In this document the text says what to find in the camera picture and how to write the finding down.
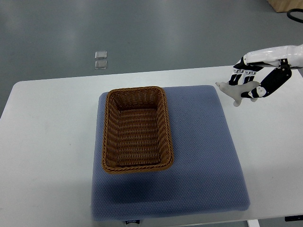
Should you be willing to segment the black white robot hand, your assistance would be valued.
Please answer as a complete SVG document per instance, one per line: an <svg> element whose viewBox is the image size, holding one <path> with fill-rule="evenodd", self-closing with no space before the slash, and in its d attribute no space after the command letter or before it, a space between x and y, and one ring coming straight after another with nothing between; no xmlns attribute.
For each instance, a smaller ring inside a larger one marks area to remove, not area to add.
<svg viewBox="0 0 303 227"><path fill-rule="evenodd" d="M233 66L228 84L239 85L240 78L243 84L252 82L257 72L265 67L274 69L257 85L250 85L240 92L240 98L257 99L267 97L280 88L290 79L293 69L303 67L303 46L287 45L252 51Z"/></svg>

